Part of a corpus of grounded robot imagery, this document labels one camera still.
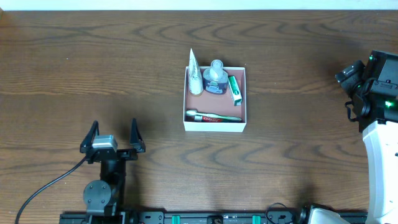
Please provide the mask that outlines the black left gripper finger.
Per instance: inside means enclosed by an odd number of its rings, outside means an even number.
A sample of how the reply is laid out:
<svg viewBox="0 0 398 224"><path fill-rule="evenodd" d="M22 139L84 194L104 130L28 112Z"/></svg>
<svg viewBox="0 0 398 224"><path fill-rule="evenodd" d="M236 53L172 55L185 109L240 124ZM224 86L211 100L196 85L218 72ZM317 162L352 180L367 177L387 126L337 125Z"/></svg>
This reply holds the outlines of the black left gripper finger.
<svg viewBox="0 0 398 224"><path fill-rule="evenodd" d="M132 119L129 143L133 149L144 149L145 148L145 143L144 143L144 141L141 137L141 134L138 130L138 127L137 127L136 118Z"/></svg>
<svg viewBox="0 0 398 224"><path fill-rule="evenodd" d="M93 141L96 136L99 135L99 124L97 120L94 120L88 134L85 136L83 141L80 144L80 149L91 149Z"/></svg>

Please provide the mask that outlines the green toothbrush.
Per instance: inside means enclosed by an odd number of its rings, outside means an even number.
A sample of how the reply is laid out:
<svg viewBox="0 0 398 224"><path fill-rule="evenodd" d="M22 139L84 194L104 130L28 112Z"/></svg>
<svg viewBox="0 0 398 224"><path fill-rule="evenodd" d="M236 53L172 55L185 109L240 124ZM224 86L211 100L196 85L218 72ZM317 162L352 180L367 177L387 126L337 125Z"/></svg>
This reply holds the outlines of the green toothbrush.
<svg viewBox="0 0 398 224"><path fill-rule="evenodd" d="M201 113L201 112L198 112L197 110L186 110L185 114L187 116L206 116L209 118L226 119L229 121L242 121L241 118L235 117L235 116L223 116L223 115L218 115L218 114L214 114L214 113Z"/></svg>

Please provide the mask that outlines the teal toothpaste tube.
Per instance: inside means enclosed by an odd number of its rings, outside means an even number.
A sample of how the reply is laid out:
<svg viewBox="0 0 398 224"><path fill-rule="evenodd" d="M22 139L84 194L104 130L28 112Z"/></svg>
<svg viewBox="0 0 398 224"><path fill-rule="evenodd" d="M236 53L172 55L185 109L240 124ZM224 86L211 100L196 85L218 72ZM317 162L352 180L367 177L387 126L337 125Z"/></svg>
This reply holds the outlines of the teal toothpaste tube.
<svg viewBox="0 0 398 224"><path fill-rule="evenodd" d="M198 116L198 115L194 116L193 120L195 122L206 122L206 123L239 123L239 121L233 121L222 118L211 118L207 116Z"/></svg>

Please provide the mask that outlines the clear sanitizer bottle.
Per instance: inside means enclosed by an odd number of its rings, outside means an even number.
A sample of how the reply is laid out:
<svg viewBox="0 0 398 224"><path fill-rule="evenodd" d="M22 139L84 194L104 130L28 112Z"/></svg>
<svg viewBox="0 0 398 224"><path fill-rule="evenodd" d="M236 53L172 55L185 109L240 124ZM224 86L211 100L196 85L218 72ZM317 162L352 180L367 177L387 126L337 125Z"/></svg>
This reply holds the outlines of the clear sanitizer bottle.
<svg viewBox="0 0 398 224"><path fill-rule="evenodd" d="M228 87L228 73L223 70L221 60L213 60L203 72L203 89L209 93L223 95Z"/></svg>

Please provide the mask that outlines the green soap box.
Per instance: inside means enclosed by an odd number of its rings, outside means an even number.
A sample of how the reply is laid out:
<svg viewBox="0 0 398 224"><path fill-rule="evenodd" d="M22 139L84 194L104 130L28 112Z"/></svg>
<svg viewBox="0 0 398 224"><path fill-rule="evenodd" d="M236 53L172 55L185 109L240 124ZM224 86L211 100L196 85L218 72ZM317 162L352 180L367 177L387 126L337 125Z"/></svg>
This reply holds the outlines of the green soap box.
<svg viewBox="0 0 398 224"><path fill-rule="evenodd" d="M228 81L229 81L229 90L231 92L231 98L232 98L233 104L235 106L241 106L243 98L242 98L241 91L240 91L238 82L236 80L236 77L229 76Z"/></svg>

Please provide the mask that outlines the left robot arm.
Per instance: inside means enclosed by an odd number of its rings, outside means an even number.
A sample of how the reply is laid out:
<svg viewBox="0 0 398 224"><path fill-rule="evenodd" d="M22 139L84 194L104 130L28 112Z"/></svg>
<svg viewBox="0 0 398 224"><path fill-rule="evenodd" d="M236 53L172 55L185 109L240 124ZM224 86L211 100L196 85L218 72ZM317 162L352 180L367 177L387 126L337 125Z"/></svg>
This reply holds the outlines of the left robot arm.
<svg viewBox="0 0 398 224"><path fill-rule="evenodd" d="M138 160L138 154L146 151L135 118L131 122L129 144L127 149L118 149L113 135L100 135L97 121L81 142L84 161L100 163L99 179L90 182L83 191L86 215L82 223L127 222L126 212L120 209L124 203L126 162Z"/></svg>

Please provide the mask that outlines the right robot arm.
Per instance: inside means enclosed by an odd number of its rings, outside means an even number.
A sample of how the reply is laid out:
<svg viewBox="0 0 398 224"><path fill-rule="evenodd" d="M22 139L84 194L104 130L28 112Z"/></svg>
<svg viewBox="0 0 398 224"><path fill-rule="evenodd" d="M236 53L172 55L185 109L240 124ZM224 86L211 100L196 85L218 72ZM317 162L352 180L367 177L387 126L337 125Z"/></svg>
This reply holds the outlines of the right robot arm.
<svg viewBox="0 0 398 224"><path fill-rule="evenodd" d="M334 212L312 205L300 223L397 223L397 55L373 50L335 75L349 101L349 121L359 124L368 157L367 214Z"/></svg>

